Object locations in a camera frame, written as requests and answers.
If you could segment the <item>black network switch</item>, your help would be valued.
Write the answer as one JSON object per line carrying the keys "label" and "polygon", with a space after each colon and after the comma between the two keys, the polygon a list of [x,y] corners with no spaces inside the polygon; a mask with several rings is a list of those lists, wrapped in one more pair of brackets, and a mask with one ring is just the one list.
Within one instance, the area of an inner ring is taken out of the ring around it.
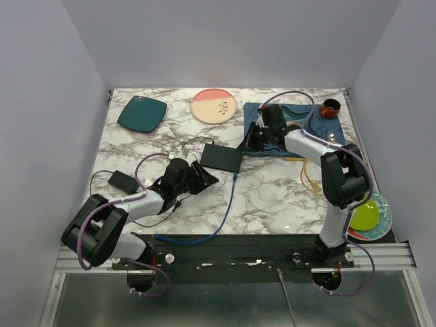
{"label": "black network switch", "polygon": [[240,172],[243,153],[237,149],[206,144],[200,160],[201,166],[226,172]]}

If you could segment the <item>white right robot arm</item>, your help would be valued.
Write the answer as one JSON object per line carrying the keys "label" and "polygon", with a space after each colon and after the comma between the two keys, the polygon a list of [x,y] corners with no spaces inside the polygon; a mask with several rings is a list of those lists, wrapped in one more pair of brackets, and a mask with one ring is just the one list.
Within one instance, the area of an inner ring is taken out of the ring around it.
{"label": "white right robot arm", "polygon": [[319,234],[323,244],[313,250],[313,258],[320,266],[330,266],[338,259],[336,247],[345,242],[354,209],[373,191],[360,149],[353,144],[327,142],[306,132],[302,125],[288,125],[276,104],[258,109],[258,119],[249,125],[237,149],[255,153],[265,151],[267,146],[297,154],[321,168],[322,190],[329,205]]}

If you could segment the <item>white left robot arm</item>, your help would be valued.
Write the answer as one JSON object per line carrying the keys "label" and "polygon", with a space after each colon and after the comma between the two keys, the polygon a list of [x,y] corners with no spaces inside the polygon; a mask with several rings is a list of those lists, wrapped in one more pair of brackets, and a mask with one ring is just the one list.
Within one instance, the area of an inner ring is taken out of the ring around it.
{"label": "white left robot arm", "polygon": [[78,255],[85,270],[110,258],[127,258],[134,268],[146,268],[151,252],[138,236],[122,235],[126,224],[160,215],[176,204],[184,193],[197,195],[219,179],[197,161],[172,159],[163,176],[134,195],[109,200],[98,193],[88,198],[64,230],[61,243]]}

